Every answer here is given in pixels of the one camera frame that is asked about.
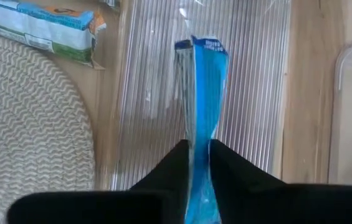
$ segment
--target round woven mat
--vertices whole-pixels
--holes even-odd
[[[38,51],[0,37],[0,223],[33,192],[93,187],[88,116],[72,82]]]

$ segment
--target plastic bag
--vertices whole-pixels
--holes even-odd
[[[220,223],[209,169],[209,140],[214,137],[228,73],[228,53],[215,38],[177,42],[176,74],[190,141],[189,200],[185,221]]]

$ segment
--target blue packaging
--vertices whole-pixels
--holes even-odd
[[[220,223],[209,168],[209,140],[219,122],[229,55],[216,38],[175,44],[176,75],[190,141],[189,197],[185,222]]]

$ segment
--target wooden surface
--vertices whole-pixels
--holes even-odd
[[[342,0],[292,1],[282,179],[328,181],[335,62],[345,41]]]

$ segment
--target black object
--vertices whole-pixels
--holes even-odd
[[[218,140],[210,166],[222,223],[352,223],[352,187],[285,184]],[[59,192],[26,196],[8,211],[18,223],[183,223],[188,142],[125,192]]]

